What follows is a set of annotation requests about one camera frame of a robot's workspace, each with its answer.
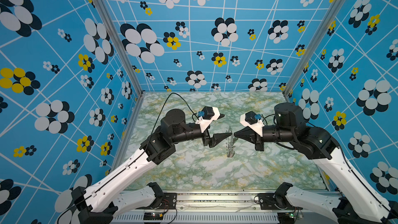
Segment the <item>steel key organizer plate with rings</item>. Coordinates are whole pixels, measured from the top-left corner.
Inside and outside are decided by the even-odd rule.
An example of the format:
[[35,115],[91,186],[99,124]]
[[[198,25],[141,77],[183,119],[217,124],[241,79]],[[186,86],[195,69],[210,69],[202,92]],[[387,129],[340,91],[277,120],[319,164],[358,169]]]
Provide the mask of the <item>steel key organizer plate with rings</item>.
[[233,128],[229,126],[228,132],[232,133],[231,136],[227,138],[226,142],[226,148],[227,148],[227,157],[228,158],[233,158],[235,155],[235,142],[237,141],[237,138],[233,134]]

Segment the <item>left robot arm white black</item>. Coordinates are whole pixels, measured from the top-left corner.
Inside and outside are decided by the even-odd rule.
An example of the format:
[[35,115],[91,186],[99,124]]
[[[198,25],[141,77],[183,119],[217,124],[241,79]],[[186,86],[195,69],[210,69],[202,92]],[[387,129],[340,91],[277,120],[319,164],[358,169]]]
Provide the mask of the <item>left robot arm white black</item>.
[[63,192],[56,202],[61,212],[56,223],[109,224],[133,209],[159,207],[164,193],[157,183],[128,194],[124,190],[170,157],[178,143],[201,139],[204,146],[213,148],[227,139],[231,133],[209,134],[210,124],[223,117],[218,108],[206,106],[196,122],[186,123],[184,111],[168,111],[139,149],[114,171],[95,184],[91,176],[83,176],[72,189]]

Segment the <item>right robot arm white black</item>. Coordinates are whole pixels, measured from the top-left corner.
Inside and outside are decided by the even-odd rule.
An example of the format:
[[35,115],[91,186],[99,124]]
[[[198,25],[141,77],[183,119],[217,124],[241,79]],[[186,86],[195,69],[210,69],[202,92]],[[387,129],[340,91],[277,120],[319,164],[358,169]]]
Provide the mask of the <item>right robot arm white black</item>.
[[275,105],[275,124],[265,125],[253,111],[240,116],[243,129],[238,139],[264,151],[265,143],[291,144],[321,168],[335,183],[341,197],[327,197],[282,183],[266,202],[280,209],[298,207],[331,219],[338,224],[388,224],[398,217],[398,204],[382,197],[347,160],[339,142],[321,127],[309,127],[300,107],[292,103]]

